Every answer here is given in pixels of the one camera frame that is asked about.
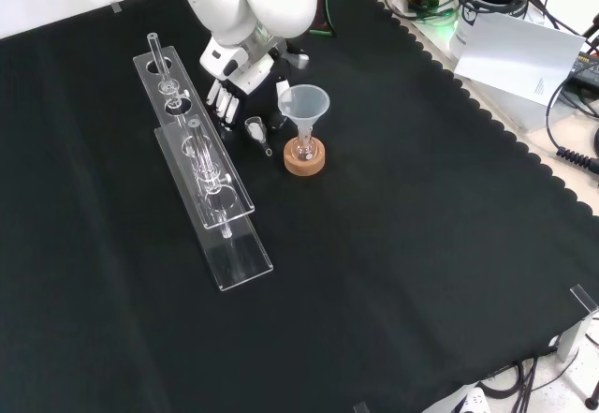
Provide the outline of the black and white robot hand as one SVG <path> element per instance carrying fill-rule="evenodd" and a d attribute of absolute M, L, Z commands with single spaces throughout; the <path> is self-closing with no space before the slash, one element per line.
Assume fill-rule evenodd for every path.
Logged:
<path fill-rule="evenodd" d="M 233 46 L 212 38 L 199 62 L 213 76 L 205 105 L 212 109 L 219 125 L 231 131 L 244 115 L 245 102 L 269 77 L 274 78 L 276 94 L 280 95 L 289 87 L 290 70 L 306 69 L 310 57 L 280 37 L 265 41 L 249 38 Z"/>

